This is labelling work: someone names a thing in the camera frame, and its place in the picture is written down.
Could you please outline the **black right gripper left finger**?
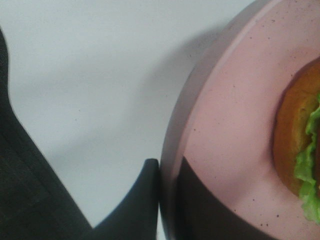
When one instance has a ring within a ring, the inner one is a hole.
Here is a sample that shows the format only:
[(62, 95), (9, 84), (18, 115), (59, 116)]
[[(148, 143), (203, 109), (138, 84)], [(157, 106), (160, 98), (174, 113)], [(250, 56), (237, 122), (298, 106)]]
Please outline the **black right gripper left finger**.
[(18, 121), (9, 99), (9, 54), (0, 40), (0, 237), (81, 240), (92, 227)]

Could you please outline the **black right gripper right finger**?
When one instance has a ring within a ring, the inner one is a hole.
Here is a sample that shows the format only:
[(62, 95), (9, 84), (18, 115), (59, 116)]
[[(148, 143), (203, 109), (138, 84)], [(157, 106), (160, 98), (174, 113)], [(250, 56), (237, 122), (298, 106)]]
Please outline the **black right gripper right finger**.
[(93, 240), (155, 240), (158, 224), (160, 170), (157, 159), (144, 161), (130, 191), (92, 232)]

